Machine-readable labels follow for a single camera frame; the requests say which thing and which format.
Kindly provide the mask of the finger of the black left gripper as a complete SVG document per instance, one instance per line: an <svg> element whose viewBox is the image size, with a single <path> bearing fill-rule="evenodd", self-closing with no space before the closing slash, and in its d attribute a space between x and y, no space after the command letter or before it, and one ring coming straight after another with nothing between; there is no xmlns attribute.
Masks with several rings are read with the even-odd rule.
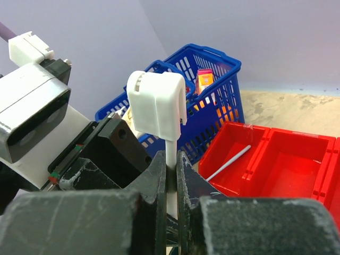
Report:
<svg viewBox="0 0 340 255"><path fill-rule="evenodd" d="M48 166L61 190L125 188L152 161L120 118L90 122Z"/></svg>

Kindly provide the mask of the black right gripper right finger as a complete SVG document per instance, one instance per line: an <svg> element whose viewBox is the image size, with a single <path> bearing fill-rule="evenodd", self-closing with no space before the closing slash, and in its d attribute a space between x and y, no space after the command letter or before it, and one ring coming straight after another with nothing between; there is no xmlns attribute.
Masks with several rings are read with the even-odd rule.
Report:
<svg viewBox="0 0 340 255"><path fill-rule="evenodd" d="M339 231L318 201L231 198L177 154L180 254L339 254Z"/></svg>

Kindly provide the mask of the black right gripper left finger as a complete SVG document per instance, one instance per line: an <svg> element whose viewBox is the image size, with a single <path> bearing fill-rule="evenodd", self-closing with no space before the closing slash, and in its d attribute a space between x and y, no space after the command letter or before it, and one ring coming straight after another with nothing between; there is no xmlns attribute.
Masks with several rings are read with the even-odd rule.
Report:
<svg viewBox="0 0 340 255"><path fill-rule="evenodd" d="M159 151L125 189L30 192L1 219L1 254L165 254L166 164Z"/></svg>

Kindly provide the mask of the white toothbrush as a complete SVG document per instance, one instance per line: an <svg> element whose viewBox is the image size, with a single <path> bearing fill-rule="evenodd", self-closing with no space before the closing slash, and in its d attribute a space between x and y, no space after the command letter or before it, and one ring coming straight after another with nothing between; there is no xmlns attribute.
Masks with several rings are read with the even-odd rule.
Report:
<svg viewBox="0 0 340 255"><path fill-rule="evenodd" d="M167 213L177 215L177 141L181 125L186 125L186 88L179 73L162 74L134 71L127 80L126 92L134 127L165 141Z"/></svg>

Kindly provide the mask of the white crumpled pouch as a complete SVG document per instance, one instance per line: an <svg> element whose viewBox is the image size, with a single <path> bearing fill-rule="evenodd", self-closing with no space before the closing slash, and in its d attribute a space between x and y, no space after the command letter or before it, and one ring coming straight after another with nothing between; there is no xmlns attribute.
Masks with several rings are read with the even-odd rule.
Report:
<svg viewBox="0 0 340 255"><path fill-rule="evenodd" d="M130 128L132 133L136 136L136 138L140 138L143 135L142 132L139 132L135 129L130 107L125 111L125 113L122 116L122 119L127 123L128 127Z"/></svg>

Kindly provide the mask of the red left bin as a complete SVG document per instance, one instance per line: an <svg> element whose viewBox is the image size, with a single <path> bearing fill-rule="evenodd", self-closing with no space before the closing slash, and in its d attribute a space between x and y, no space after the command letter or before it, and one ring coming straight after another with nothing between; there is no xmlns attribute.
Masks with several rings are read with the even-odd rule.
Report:
<svg viewBox="0 0 340 255"><path fill-rule="evenodd" d="M269 127L236 122L224 123L202 156L198 173L207 180L245 148L249 148L209 180L211 185L229 197L245 194L245 177L264 146L269 132Z"/></svg>

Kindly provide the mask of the red bin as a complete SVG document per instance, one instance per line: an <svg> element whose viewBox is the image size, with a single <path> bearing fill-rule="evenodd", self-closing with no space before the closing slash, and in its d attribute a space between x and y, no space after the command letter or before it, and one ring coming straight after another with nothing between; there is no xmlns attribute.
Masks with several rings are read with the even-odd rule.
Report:
<svg viewBox="0 0 340 255"><path fill-rule="evenodd" d="M271 129L248 176L254 197L318 198L334 137Z"/></svg>
<svg viewBox="0 0 340 255"><path fill-rule="evenodd" d="M269 127L236 122L224 123L202 156L198 173L207 180L245 148L249 148L209 180L211 185L229 197L245 194L245 177L264 146L269 132Z"/></svg>
<svg viewBox="0 0 340 255"><path fill-rule="evenodd" d="M322 186L323 203L339 227L339 138L336 139Z"/></svg>

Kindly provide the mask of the red middle bin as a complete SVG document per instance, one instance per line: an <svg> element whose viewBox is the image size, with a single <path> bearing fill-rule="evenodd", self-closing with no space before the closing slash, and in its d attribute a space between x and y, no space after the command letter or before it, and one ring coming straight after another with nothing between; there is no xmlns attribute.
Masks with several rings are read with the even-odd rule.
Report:
<svg viewBox="0 0 340 255"><path fill-rule="evenodd" d="M248 176L254 197L318 198L334 137L271 129Z"/></svg>

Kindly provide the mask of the red right bin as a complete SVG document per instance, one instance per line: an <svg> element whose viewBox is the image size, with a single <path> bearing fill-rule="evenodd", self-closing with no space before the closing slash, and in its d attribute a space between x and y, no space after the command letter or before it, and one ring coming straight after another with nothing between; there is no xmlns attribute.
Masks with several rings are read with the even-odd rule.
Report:
<svg viewBox="0 0 340 255"><path fill-rule="evenodd" d="M336 139L322 186L323 203L339 227L339 138Z"/></svg>

